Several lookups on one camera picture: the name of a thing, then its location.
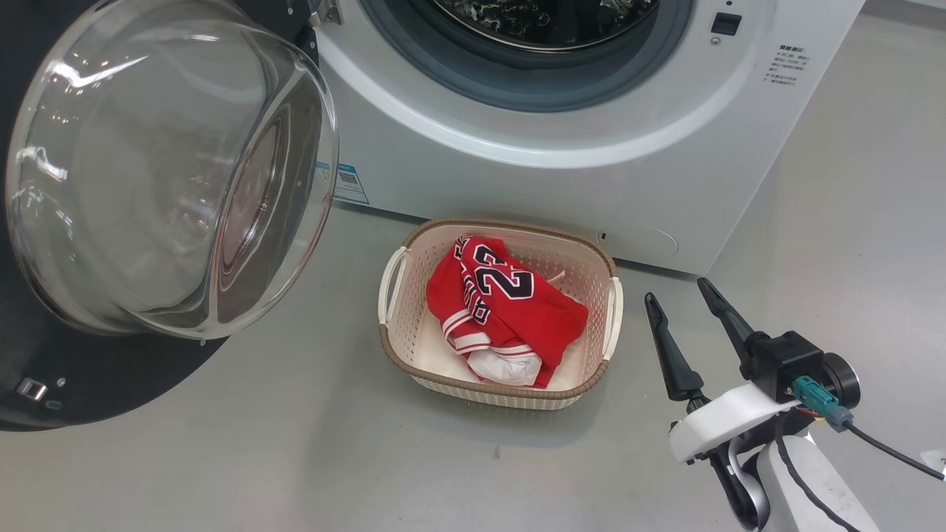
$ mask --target white cloth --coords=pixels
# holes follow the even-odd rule
[[[542,359],[534,352],[499,354],[491,348],[472,351],[466,363],[480,377],[510,386],[535,384],[542,367]]]

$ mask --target basket rim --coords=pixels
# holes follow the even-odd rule
[[[611,255],[607,251],[602,249],[598,244],[568,233],[566,231],[559,231],[557,229],[550,229],[548,227],[542,227],[541,225],[532,225],[530,223],[519,223],[519,222],[505,222],[502,220],[484,220],[484,219],[475,219],[475,218],[447,218],[443,220],[434,220],[426,222],[411,233],[406,240],[404,240],[404,247],[411,249],[411,244],[413,244],[421,235],[427,233],[429,230],[441,227],[444,225],[463,225],[467,227],[495,227],[498,229],[518,229],[525,230],[531,233],[538,233],[540,235],[546,235],[548,237],[558,237],[560,239],[571,240],[583,244],[585,247],[595,252],[598,257],[604,262],[604,265],[607,266],[607,272],[615,277],[618,275],[618,266],[614,263],[614,259],[611,258]]]
[[[443,375],[438,375],[436,373],[431,373],[424,369],[417,369],[416,367],[405,363],[401,360],[400,357],[394,352],[394,347],[391,345],[391,338],[388,336],[388,326],[381,324],[381,346],[384,347],[384,352],[388,355],[388,358],[391,359],[391,362],[394,363],[397,367],[402,369],[405,373],[408,373],[412,377],[418,379],[424,379],[426,381],[436,382],[438,384],[443,384],[445,386],[453,386],[454,388],[461,388],[464,390],[469,390],[471,392],[477,392],[481,394],[492,394],[495,396],[505,396],[508,398],[517,398],[517,399],[548,399],[548,400],[560,400],[560,399],[571,399],[581,395],[584,395],[588,390],[593,388],[598,381],[604,376],[604,373],[607,371],[608,361],[602,360],[598,364],[598,369],[588,377],[586,381],[581,384],[571,388],[569,390],[559,390],[559,391],[549,391],[542,389],[525,389],[525,388],[503,388],[496,385],[490,384],[479,384],[476,382],[460,381],[459,379],[453,379],[451,377],[444,377]]]
[[[505,222],[500,220],[482,220],[482,219],[465,219],[465,218],[452,218],[452,219],[443,219],[435,220],[431,222],[426,222],[417,229],[415,229],[404,241],[404,247],[411,249],[411,245],[424,233],[428,232],[431,229],[436,227],[442,227],[445,225],[462,225],[467,227],[494,227],[499,229],[518,229],[525,230],[532,233],[538,233],[541,235],[546,235],[550,237],[558,237],[561,239],[572,240],[574,242],[585,245],[587,248],[594,251],[604,262],[604,265],[607,266],[608,273],[615,277],[618,275],[618,267],[614,263],[614,259],[611,258],[601,246],[591,242],[587,239],[583,239],[577,235],[572,235],[564,231],[559,231],[557,229],[550,229],[548,227],[542,227],[540,225],[532,225],[530,223],[518,223],[518,222]],[[394,363],[398,368],[408,373],[412,377],[418,379],[424,379],[426,381],[436,382],[445,386],[453,386],[455,388],[460,388],[468,390],[471,392],[477,392],[481,394],[491,394],[496,396],[505,396],[509,398],[518,398],[518,399],[546,399],[546,400],[561,400],[561,399],[572,399],[578,396],[584,395],[588,390],[593,388],[601,378],[604,376],[604,373],[607,371],[608,361],[602,360],[598,364],[598,369],[588,377],[584,382],[571,388],[569,390],[559,390],[559,391],[549,391],[542,389],[524,389],[524,388],[504,388],[491,384],[480,384],[476,382],[469,381],[460,381],[459,379],[453,379],[451,377],[444,377],[443,375],[438,375],[436,373],[431,373],[429,371],[418,369],[405,363],[397,353],[394,352],[394,347],[391,345],[391,338],[388,333],[388,326],[381,324],[379,326],[381,334],[381,346],[384,348],[384,352],[388,355],[388,358],[391,359],[391,362]]]

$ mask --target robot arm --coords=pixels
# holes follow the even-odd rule
[[[841,523],[851,526],[849,530],[877,530],[817,446],[794,435],[806,433],[814,420],[796,408],[794,383],[811,378],[837,396],[841,406],[853,408],[860,401],[853,370],[841,357],[822,352],[793,331],[775,339],[754,331],[708,280],[700,279],[698,285],[710,311],[723,322],[743,377],[751,382],[718,399],[704,396],[703,380],[676,345],[666,314],[652,293],[645,296],[667,395],[688,402],[688,415],[670,431],[676,460],[708,461],[746,530],[837,530],[838,521],[813,504],[789,471],[783,447],[794,474],[808,479],[813,486],[808,490],[829,512],[834,508]],[[747,458],[740,462],[742,454]]]

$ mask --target basket handle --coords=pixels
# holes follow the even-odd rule
[[[624,317],[624,290],[621,280],[611,277],[611,290],[607,295],[607,318],[604,321],[604,359],[611,360],[618,346],[621,321]]]
[[[394,315],[394,304],[397,303],[398,293],[401,291],[401,279],[404,278],[403,263],[408,259],[408,248],[401,246],[400,249],[391,255],[388,265],[384,268],[384,274],[381,276],[381,288],[377,291],[377,320],[381,325],[387,325]],[[394,276],[394,270],[397,269],[397,279],[394,280],[394,288],[391,288],[391,277]],[[388,301],[388,294],[391,295],[391,301]]]

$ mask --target black cable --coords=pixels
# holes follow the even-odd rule
[[[801,475],[798,474],[798,471],[795,469],[795,465],[792,464],[792,459],[788,456],[788,450],[785,449],[785,419],[788,417],[787,414],[779,414],[779,418],[776,419],[775,423],[775,443],[779,447],[779,456],[781,456],[781,461],[785,463],[785,468],[788,469],[788,474],[792,475],[792,480],[798,484],[798,487],[805,492],[805,496],[808,497],[808,500],[812,502],[813,505],[817,506],[818,509],[825,512],[825,515],[828,516],[828,519],[839,524],[848,532],[859,532],[857,528],[854,528],[850,523],[841,519],[836,513],[833,512],[827,505],[821,502],[821,499],[818,499],[817,495],[808,488],[808,485],[805,484],[805,481],[802,480]]]
[[[921,470],[921,471],[923,471],[924,473],[926,473],[926,474],[928,474],[928,475],[930,475],[930,476],[932,476],[932,477],[934,477],[934,478],[937,478],[937,479],[939,479],[939,480],[943,480],[943,478],[944,478],[944,477],[943,477],[943,473],[941,473],[940,471],[934,470],[933,468],[927,466],[926,464],[923,464],[922,462],[919,462],[919,461],[917,461],[917,460],[914,460],[913,458],[910,458],[910,457],[907,456],[906,454],[903,454],[902,452],[897,451],[896,449],[893,449],[893,448],[891,448],[891,447],[889,447],[889,446],[887,446],[887,445],[885,445],[885,444],[883,444],[883,443],[877,441],[876,439],[874,439],[873,437],[869,436],[867,433],[865,433],[865,432],[862,431],[861,429],[858,429],[857,427],[855,427],[855,426],[854,426],[854,423],[853,423],[851,420],[845,421],[845,422],[844,422],[844,426],[845,426],[845,427],[848,427],[848,430],[851,431],[852,433],[854,433],[854,435],[856,435],[857,437],[863,439],[864,441],[866,441],[866,442],[869,443],[870,445],[876,447],[877,449],[880,449],[881,451],[886,452],[887,454],[889,454],[889,455],[893,456],[894,458],[900,460],[901,462],[903,462],[903,463],[906,464],[907,466],[910,466],[911,468],[916,468],[916,469],[918,469],[918,470]]]

